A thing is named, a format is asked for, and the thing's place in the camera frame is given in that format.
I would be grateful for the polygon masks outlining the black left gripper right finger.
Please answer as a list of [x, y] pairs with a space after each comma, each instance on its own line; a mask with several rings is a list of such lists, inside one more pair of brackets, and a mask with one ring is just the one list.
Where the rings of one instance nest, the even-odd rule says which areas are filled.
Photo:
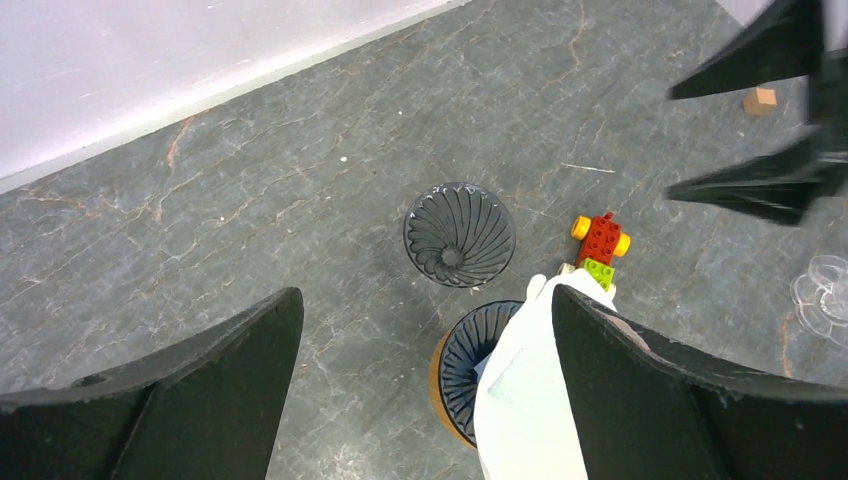
[[577, 290], [552, 297], [592, 479], [843, 479], [847, 393], [669, 339]]

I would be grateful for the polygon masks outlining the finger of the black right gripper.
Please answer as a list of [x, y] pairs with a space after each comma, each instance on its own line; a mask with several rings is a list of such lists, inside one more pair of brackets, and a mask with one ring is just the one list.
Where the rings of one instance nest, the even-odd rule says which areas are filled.
[[810, 135], [786, 149], [668, 187], [669, 200], [709, 204], [796, 226], [847, 183], [847, 139]]
[[716, 54], [672, 86], [669, 98], [698, 98], [817, 74], [824, 54], [824, 4], [775, 0]]

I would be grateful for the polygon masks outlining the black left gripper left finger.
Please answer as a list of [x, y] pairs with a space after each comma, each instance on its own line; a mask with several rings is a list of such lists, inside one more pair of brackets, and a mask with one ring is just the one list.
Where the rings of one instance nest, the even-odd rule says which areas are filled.
[[63, 388], [1, 398], [5, 479], [262, 479], [294, 371], [302, 293]]

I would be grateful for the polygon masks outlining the clear glass coffee dripper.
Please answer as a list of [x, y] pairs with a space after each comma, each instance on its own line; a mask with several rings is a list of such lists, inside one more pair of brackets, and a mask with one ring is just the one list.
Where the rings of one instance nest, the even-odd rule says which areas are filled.
[[831, 345], [847, 350], [847, 260], [813, 257], [807, 271], [791, 284], [801, 325]]

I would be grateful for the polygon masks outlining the white paper coffee filter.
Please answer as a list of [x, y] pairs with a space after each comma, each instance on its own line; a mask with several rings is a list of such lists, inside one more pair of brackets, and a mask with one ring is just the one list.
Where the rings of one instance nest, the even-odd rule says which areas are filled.
[[565, 285], [612, 308], [615, 289], [584, 268], [561, 265], [557, 275], [534, 275], [480, 372], [473, 414], [476, 449], [487, 479], [586, 479], [556, 349], [552, 296]]

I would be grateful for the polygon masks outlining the blue plastic coffee dripper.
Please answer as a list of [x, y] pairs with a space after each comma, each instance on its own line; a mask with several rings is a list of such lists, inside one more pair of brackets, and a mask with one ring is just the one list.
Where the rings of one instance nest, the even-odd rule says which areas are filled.
[[464, 315], [449, 331], [439, 364], [441, 397], [453, 424], [476, 446], [474, 406], [481, 374], [475, 369], [493, 352], [521, 308], [519, 300], [494, 301]]

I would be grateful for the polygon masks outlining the wooden ring dripper stand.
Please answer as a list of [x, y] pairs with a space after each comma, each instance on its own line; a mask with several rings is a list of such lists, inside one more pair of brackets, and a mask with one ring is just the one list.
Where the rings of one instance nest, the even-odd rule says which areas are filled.
[[443, 404], [440, 390], [440, 380], [439, 380], [439, 364], [441, 359], [441, 354], [444, 349], [445, 343], [450, 335], [450, 332], [447, 331], [439, 342], [436, 345], [435, 350], [431, 356], [429, 369], [428, 369], [428, 392], [431, 407], [440, 421], [441, 425], [460, 443], [464, 446], [475, 450], [476, 446], [468, 441], [463, 435], [462, 432], [453, 424], [446, 407]]

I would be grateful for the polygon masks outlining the grey ribbed coffee dripper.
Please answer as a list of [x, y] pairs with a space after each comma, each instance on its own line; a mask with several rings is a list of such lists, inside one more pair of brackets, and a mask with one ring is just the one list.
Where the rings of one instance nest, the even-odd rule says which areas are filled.
[[402, 234], [415, 268], [451, 288], [490, 282], [506, 269], [517, 244], [503, 202], [467, 182], [443, 183], [422, 193], [404, 217]]

